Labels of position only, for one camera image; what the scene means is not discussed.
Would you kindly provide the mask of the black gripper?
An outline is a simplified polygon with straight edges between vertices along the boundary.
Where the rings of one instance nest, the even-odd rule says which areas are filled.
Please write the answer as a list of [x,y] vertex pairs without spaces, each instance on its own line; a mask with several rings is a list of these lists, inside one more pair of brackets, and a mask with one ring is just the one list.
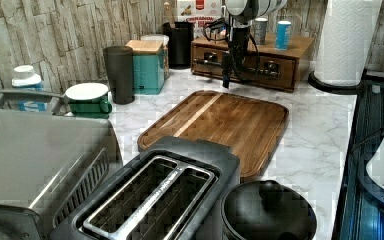
[[229,88],[230,83],[230,64],[232,67],[243,65],[245,56],[248,52],[250,38],[250,24],[240,23],[237,20],[229,20],[228,51],[223,52],[222,56],[222,86]]

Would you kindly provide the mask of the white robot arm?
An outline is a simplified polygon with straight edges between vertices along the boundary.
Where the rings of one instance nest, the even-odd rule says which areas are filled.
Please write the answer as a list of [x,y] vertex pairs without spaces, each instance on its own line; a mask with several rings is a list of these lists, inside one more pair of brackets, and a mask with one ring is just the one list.
[[256,60],[253,69],[244,66],[248,53],[249,41],[257,48],[256,41],[250,33],[251,23],[258,17],[269,14],[282,8],[287,0],[225,0],[224,6],[228,13],[227,45],[228,50],[222,57],[222,86],[229,88],[230,74],[234,72],[241,82],[249,82],[244,79],[242,73],[258,74],[260,59]]

